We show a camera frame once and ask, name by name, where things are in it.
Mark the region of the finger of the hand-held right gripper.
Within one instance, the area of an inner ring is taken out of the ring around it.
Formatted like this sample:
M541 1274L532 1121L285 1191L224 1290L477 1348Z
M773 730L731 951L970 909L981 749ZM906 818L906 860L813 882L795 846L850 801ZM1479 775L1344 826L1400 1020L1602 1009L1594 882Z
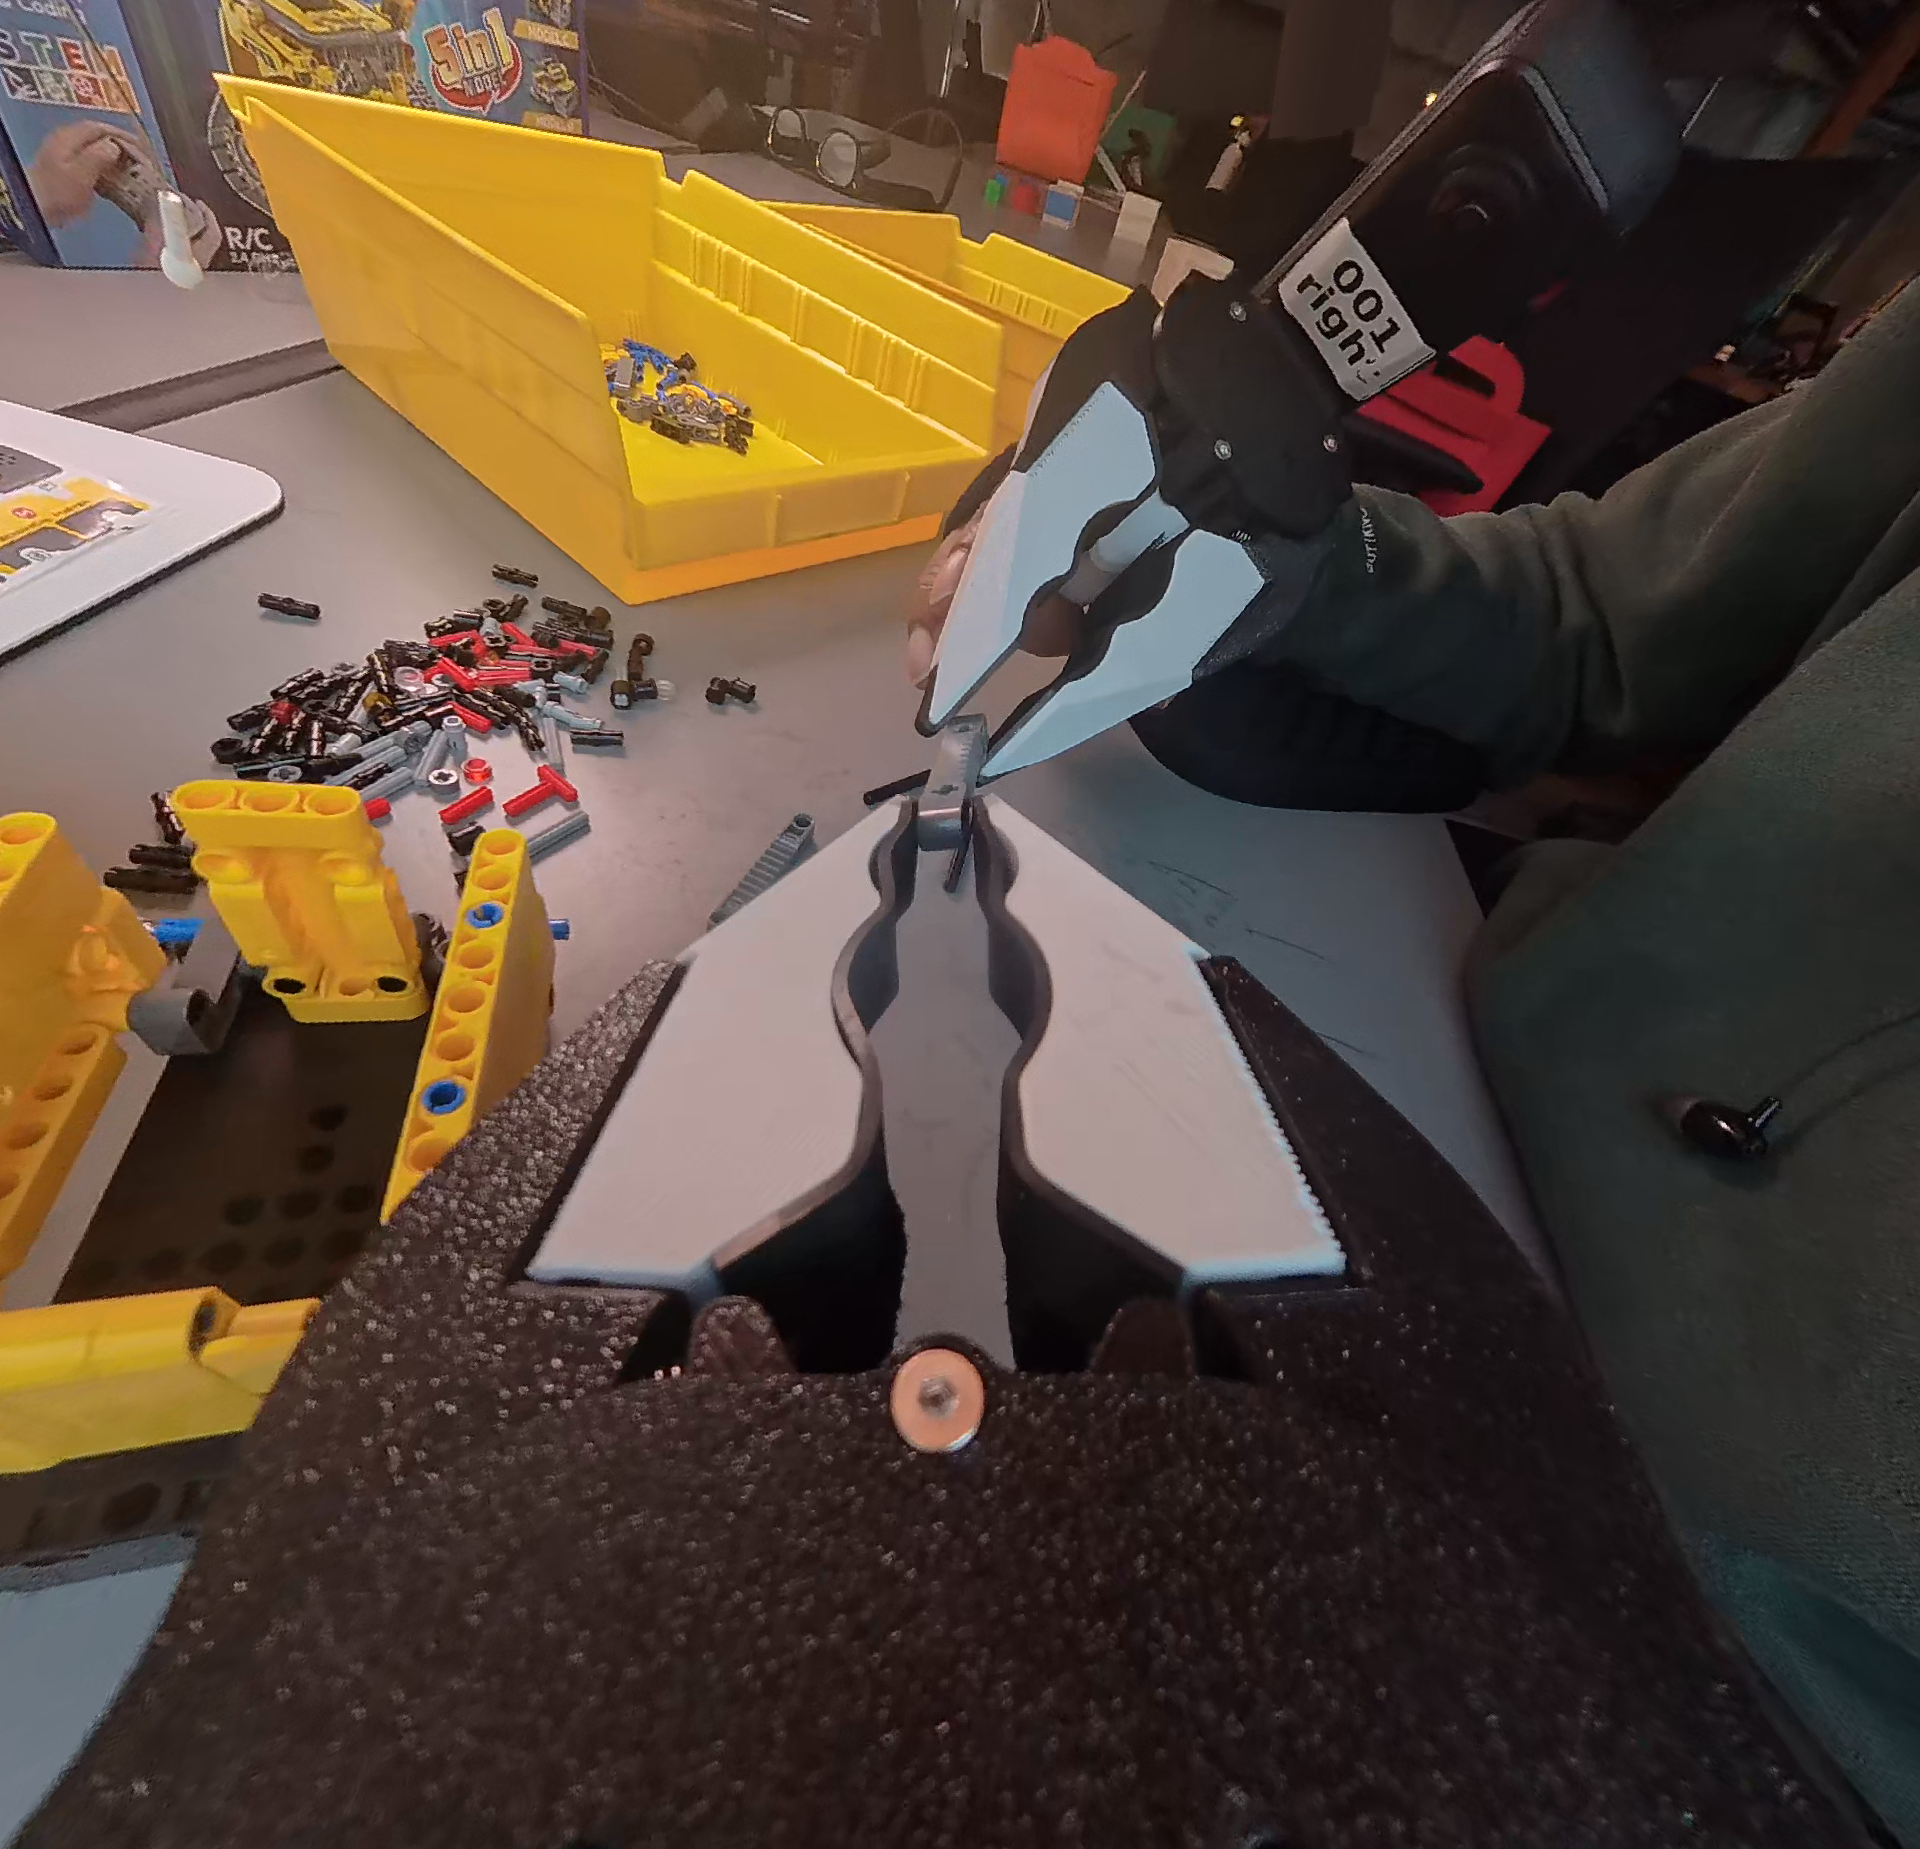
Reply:
M1151 417L1111 379L993 488L925 686L921 732L943 732L1019 651L1032 611L1062 589L1094 615L1094 663L1043 716L1094 735L1167 700L1151 615L1167 595L1167 505Z
M981 779L1062 758L1186 690L1259 589L1243 542L1183 520L1115 524L1062 578L1062 595L1083 611L1070 663L999 725Z

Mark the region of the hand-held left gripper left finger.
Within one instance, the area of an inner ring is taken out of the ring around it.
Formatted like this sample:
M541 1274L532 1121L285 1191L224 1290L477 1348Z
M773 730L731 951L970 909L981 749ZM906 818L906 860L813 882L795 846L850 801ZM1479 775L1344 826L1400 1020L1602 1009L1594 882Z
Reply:
M746 1294L800 1370L894 1351L906 1229L874 1026L910 894L915 809L882 804L681 951L532 1282Z

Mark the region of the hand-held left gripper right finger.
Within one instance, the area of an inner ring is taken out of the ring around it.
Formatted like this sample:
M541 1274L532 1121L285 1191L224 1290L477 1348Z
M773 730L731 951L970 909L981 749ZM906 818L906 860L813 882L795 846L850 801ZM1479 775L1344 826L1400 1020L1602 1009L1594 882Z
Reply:
M1344 1248L1226 1005L1226 961L1019 809L977 809L999 1083L997 1235L1024 1370L1128 1303L1326 1285Z

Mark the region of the grey lego gear rack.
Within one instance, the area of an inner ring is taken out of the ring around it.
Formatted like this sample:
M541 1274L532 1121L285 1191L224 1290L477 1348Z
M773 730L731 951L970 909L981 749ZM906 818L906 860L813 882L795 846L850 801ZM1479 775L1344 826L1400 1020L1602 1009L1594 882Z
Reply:
M791 813L788 826L759 853L759 860L707 917L707 930L726 926L741 909L773 892L795 864L805 864L805 856L813 856L813 846L816 846L813 813Z
M921 853L968 853L986 741L986 716L981 710L951 716L933 735L933 761L915 804Z

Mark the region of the yellow black lego model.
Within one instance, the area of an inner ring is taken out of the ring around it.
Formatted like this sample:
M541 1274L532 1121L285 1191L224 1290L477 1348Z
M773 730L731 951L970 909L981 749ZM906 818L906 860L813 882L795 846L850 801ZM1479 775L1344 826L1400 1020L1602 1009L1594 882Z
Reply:
M184 872L93 877L52 813L0 832L6 1285L132 1048L159 1059L52 1299L6 1306L6 1587L189 1555L319 1299L544 1058L558 930L489 794L452 804L452 930L410 910L355 790L159 804Z

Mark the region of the yellow plastic bin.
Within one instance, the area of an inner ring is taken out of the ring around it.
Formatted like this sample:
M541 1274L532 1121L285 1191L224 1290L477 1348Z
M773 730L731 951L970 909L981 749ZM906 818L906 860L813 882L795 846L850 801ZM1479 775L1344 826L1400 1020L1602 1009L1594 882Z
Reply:
M338 360L631 606L943 530L997 435L999 329L660 152L218 78ZM755 446L615 415L681 355Z
M1032 393L1066 337L1133 293L1111 275L1055 259L1009 234L986 234L977 243L951 213L791 202L773 202L772 209L951 304L970 305L970 314L999 329L997 435L986 453L1006 453L1021 438Z

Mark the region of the person's right forearm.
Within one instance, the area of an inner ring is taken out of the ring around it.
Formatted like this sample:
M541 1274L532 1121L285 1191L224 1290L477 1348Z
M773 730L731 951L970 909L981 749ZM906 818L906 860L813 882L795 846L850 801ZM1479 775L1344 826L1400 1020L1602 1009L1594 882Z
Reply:
M1196 682L1133 720L1246 804L1428 813L1536 775L1700 758L1914 570L1920 293L1789 394L1606 494L1433 517L1355 488Z

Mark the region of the pile of mixed lego parts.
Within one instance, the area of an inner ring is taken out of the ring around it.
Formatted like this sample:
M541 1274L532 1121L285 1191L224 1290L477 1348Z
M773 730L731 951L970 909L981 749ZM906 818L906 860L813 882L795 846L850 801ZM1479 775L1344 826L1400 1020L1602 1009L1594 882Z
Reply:
M707 384L689 348L668 355L624 337L604 355L615 415L668 444L707 444L731 455L755 446L755 408Z

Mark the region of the pile of small lego pins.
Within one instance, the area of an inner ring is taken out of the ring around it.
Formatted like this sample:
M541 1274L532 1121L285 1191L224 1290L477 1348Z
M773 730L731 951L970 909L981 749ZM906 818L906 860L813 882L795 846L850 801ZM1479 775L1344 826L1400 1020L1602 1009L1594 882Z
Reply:
M231 710L209 741L218 801L292 804L338 790L370 832L411 813L457 882L483 834L525 834L532 860L576 853L597 775L624 753L636 720L678 700L657 657L657 636L616 628L610 606L496 568L496 590L304 663Z

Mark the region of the blue lego set box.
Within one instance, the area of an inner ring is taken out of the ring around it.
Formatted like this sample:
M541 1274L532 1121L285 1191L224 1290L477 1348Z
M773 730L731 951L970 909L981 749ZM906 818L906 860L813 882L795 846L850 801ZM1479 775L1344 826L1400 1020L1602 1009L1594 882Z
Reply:
M0 225L44 268L292 274L218 78L584 132L577 0L0 0Z

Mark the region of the lego sticker sheet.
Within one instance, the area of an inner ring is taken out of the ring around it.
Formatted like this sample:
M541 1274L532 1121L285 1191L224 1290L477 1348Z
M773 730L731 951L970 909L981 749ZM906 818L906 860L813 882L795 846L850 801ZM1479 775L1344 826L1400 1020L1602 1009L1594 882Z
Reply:
M153 520L123 485L0 446L0 585Z

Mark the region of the person's right hand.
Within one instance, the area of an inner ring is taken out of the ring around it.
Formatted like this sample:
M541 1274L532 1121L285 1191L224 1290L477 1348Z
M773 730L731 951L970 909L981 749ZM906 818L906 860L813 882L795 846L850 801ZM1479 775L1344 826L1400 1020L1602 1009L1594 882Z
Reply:
M961 524L951 524L937 548L929 552L921 570L921 590L906 616L906 682L925 695L943 657L946 616L955 606L955 590L968 574L977 531L986 505L970 510Z

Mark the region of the orange plastic container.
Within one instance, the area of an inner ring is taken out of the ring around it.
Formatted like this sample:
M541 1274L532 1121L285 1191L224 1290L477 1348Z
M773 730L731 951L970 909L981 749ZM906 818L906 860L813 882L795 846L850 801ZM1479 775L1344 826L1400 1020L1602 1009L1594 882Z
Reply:
M1043 181L1087 181L1111 106L1115 73L1083 42L1062 34L1019 42L997 122L997 166Z

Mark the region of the instruction booklet on stand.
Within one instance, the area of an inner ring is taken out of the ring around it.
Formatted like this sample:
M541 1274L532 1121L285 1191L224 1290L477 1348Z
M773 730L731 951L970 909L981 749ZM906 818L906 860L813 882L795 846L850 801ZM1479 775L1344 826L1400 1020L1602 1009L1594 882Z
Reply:
M206 453L189 417L249 393L224 374L310 337L296 275L213 275L213 219L123 158L159 268L6 268L6 444L153 502L153 520L49 562L0 595L6 660L279 510L278 476Z

